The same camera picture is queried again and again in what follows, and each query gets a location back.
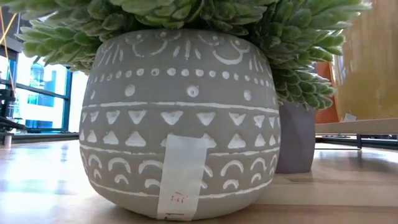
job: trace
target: shelf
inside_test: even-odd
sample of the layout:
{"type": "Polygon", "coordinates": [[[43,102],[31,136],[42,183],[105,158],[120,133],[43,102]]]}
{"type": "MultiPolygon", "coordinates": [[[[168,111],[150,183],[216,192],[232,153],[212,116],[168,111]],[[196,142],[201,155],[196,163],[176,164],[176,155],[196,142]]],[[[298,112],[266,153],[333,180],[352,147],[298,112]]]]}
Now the shelf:
{"type": "Polygon", "coordinates": [[[316,124],[317,134],[398,134],[398,118],[316,124]]]}

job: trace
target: white sticker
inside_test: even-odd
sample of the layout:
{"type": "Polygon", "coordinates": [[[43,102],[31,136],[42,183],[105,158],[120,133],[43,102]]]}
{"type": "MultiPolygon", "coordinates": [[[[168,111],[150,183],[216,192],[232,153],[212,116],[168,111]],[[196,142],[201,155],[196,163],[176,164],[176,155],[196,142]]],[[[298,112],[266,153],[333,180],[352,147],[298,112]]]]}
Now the white sticker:
{"type": "Polygon", "coordinates": [[[344,122],[351,122],[351,121],[356,121],[356,116],[346,113],[346,116],[344,117],[344,122]]]}
{"type": "Polygon", "coordinates": [[[207,146],[200,138],[169,134],[160,183],[157,218],[190,221],[198,207],[207,146]]]}

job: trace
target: glass window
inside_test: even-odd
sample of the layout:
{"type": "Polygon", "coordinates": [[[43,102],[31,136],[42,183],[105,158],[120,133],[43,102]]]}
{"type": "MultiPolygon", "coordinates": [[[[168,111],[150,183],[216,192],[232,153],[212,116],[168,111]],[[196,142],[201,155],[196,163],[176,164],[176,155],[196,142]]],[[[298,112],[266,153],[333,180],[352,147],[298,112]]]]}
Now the glass window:
{"type": "Polygon", "coordinates": [[[62,65],[45,67],[42,60],[33,64],[34,60],[35,58],[28,58],[22,53],[18,55],[17,83],[64,95],[67,68],[62,65]]]}
{"type": "Polygon", "coordinates": [[[10,63],[10,68],[14,68],[15,61],[10,60],[8,61],[6,57],[0,56],[0,78],[2,80],[7,80],[10,77],[10,70],[8,67],[8,63],[10,63]]]}
{"type": "Polygon", "coordinates": [[[62,128],[64,100],[53,96],[16,89],[12,109],[14,119],[28,128],[62,128]]]}
{"type": "Polygon", "coordinates": [[[73,72],[70,94],[69,131],[79,132],[81,106],[86,91],[88,76],[83,72],[73,72]]]}

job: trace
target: gray ceramic pot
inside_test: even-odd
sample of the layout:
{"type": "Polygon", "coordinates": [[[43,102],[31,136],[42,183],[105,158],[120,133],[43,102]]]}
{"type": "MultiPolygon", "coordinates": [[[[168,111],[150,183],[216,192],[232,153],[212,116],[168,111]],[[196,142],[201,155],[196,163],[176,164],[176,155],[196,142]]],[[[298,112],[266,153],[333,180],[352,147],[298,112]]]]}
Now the gray ceramic pot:
{"type": "Polygon", "coordinates": [[[310,172],[315,152],[315,111],[293,103],[284,103],[279,110],[282,143],[276,172],[310,172]]]}
{"type": "Polygon", "coordinates": [[[170,133],[205,139],[193,219],[217,217],[247,207],[271,182],[279,123],[271,70],[254,45],[202,30],[131,32],[97,52],[81,157],[100,195],[156,218],[164,140],[170,133]]]}

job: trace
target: succulent plant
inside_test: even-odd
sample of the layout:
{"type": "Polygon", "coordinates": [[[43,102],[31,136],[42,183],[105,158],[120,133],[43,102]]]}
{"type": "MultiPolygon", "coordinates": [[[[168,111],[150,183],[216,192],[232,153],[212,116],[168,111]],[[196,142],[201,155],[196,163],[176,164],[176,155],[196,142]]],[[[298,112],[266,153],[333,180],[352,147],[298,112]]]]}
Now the succulent plant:
{"type": "Polygon", "coordinates": [[[332,105],[335,90],[309,72],[313,63],[341,55],[341,31],[370,9],[363,0],[0,0],[0,6],[31,20],[18,35],[28,57],[85,73],[102,42],[130,31],[194,28],[237,35],[269,59],[280,102],[316,110],[332,105]]]}

